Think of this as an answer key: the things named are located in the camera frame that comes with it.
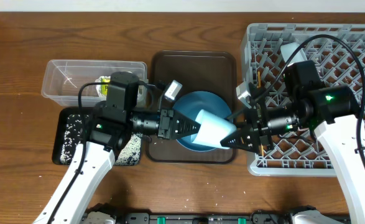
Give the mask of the dark blue plate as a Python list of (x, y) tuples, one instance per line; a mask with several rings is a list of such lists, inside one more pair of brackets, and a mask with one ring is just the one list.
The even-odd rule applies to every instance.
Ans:
[[(192, 120), (196, 118), (201, 110), (206, 110), (222, 118), (226, 118), (231, 114), (227, 103), (220, 96), (208, 91), (194, 91), (182, 96), (175, 102), (173, 109)], [(196, 152), (207, 152), (215, 149), (211, 146), (194, 144), (190, 139), (191, 136), (185, 136), (177, 139), (177, 142), (183, 147)]]

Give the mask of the light blue cup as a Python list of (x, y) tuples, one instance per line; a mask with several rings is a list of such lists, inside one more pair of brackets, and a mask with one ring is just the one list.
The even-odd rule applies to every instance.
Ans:
[(201, 110), (195, 121), (200, 124), (199, 131), (191, 135), (191, 141), (201, 146), (229, 149), (221, 145), (221, 140), (237, 130), (236, 126), (206, 110)]

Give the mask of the yellow green snack wrapper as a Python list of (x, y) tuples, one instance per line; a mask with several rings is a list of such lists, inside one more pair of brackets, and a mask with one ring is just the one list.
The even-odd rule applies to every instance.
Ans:
[[(109, 83), (110, 82), (110, 76), (101, 76), (98, 79), (95, 80), (95, 82), (99, 83)], [(108, 85), (96, 85), (96, 91), (99, 97), (106, 98), (108, 93)]]

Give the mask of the light blue bowl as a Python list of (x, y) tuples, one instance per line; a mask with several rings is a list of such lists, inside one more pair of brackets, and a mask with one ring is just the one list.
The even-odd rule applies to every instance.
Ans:
[[(286, 62), (298, 47), (299, 47), (299, 44), (296, 42), (281, 45), (280, 52), (282, 54), (283, 60)], [(297, 52), (295, 54), (294, 58), (290, 61), (288, 66), (292, 65), (293, 63), (304, 62), (304, 61), (307, 61), (307, 57), (306, 57), (303, 49), (300, 49), (300, 51)]]

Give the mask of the grey dishwasher rack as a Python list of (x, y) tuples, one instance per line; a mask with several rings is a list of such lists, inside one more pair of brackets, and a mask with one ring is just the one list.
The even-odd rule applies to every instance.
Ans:
[[(365, 24), (281, 24), (253, 23), (248, 25), (241, 41), (243, 81), (257, 85), (257, 71), (261, 72), (261, 86), (274, 87), (265, 103), (268, 107), (289, 103), (287, 90), (276, 76), (284, 66), (280, 46), (299, 45), (311, 36), (328, 34), (349, 45), (361, 61), (365, 72)], [(348, 85), (361, 99), (361, 76), (350, 53), (330, 39), (317, 39), (303, 51), (307, 60), (315, 63), (326, 86)], [(308, 130), (287, 133), (273, 138), (272, 149), (261, 154), (248, 153), (247, 169), (255, 176), (333, 177), (333, 166), (321, 144)]]

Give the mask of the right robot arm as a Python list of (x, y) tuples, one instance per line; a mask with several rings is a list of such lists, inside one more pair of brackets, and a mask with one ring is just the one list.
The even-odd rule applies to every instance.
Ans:
[(276, 108), (252, 102), (238, 141), (259, 152), (276, 134), (309, 129), (331, 160), (351, 221), (365, 223), (363, 104), (346, 85), (325, 86), (312, 61), (291, 63), (282, 74), (291, 102)]

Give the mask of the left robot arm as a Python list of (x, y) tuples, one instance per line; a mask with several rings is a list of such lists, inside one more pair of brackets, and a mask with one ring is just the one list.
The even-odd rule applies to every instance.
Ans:
[(196, 135), (201, 145), (257, 152), (259, 131), (251, 124), (235, 126), (203, 110), (190, 119), (174, 109), (137, 108), (137, 92), (147, 84), (129, 72), (115, 72), (103, 83), (108, 91), (95, 105), (89, 120), (79, 107), (81, 143), (71, 164), (36, 223), (79, 223), (99, 183), (113, 168), (133, 134), (174, 140)]

